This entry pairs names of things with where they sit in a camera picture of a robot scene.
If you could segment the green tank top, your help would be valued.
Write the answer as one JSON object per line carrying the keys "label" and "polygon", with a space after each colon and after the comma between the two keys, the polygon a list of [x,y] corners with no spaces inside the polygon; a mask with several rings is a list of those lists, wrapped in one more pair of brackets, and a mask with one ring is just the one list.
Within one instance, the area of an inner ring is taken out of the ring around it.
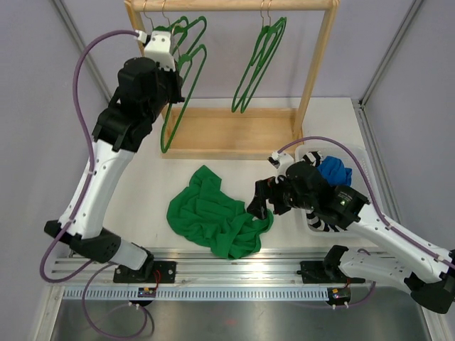
{"label": "green tank top", "polygon": [[265,220],[254,217],[243,201],[222,192],[221,185],[218,175],[201,166],[170,201],[166,220],[177,235],[209,248],[216,257],[241,259],[261,249],[261,236],[274,218],[269,210]]}

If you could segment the blue tank top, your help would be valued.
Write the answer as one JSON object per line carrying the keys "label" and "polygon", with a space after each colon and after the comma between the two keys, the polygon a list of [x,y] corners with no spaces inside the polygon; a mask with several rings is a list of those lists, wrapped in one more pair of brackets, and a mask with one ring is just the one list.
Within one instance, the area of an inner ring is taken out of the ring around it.
{"label": "blue tank top", "polygon": [[339,158],[327,156],[316,169],[330,186],[351,186],[352,184],[353,171],[351,168],[346,168]]}

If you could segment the green hanger with metal hook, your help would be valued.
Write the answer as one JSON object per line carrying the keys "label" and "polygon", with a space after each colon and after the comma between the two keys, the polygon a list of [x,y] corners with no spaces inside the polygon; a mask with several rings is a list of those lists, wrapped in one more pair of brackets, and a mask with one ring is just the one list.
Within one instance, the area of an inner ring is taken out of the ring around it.
{"label": "green hanger with metal hook", "polygon": [[[144,17],[147,18],[147,19],[150,21],[152,30],[155,30],[155,29],[158,28],[158,27],[162,27],[163,25],[161,25],[161,26],[160,26],[160,25],[157,25],[157,26],[156,26],[156,25],[154,24],[154,22],[153,22],[152,17],[150,17],[150,16],[147,15],[148,12],[145,11],[147,2],[148,2],[148,0],[144,0],[144,3],[143,3],[142,13],[143,13]],[[166,0],[163,0],[163,1],[162,1],[162,4],[161,4],[161,14],[162,14],[162,16],[163,16],[163,17],[166,19],[166,21],[167,21],[167,25],[165,25],[165,26],[163,26],[163,27],[168,27],[168,26],[171,25],[171,22],[170,22],[169,17],[166,16],[166,15],[164,14],[165,5],[166,5]]]}

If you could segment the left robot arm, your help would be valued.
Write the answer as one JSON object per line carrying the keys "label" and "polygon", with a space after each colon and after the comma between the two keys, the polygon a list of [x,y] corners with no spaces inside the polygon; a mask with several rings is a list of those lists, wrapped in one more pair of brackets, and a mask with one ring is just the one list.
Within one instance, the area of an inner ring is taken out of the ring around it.
{"label": "left robot arm", "polygon": [[127,283],[154,276],[154,255],[104,228],[107,207],[121,175],[168,104],[183,102],[177,64],[141,57],[124,63],[118,86],[92,132],[94,157],[87,162],[66,211],[44,231],[75,253],[101,264],[116,263]]}

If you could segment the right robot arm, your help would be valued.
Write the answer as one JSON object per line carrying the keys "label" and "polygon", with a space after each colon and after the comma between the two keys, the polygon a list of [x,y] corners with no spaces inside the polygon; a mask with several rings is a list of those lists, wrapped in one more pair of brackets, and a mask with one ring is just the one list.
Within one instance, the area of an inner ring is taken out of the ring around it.
{"label": "right robot arm", "polygon": [[346,186],[331,186],[316,167],[303,161],[286,167],[284,174],[258,180],[247,212],[265,220],[273,213],[311,210],[320,220],[366,239],[388,253],[387,258],[366,255],[340,245],[323,260],[329,281],[363,278],[410,294],[422,307],[448,313],[454,303],[454,252],[417,236],[385,216],[370,198]]}

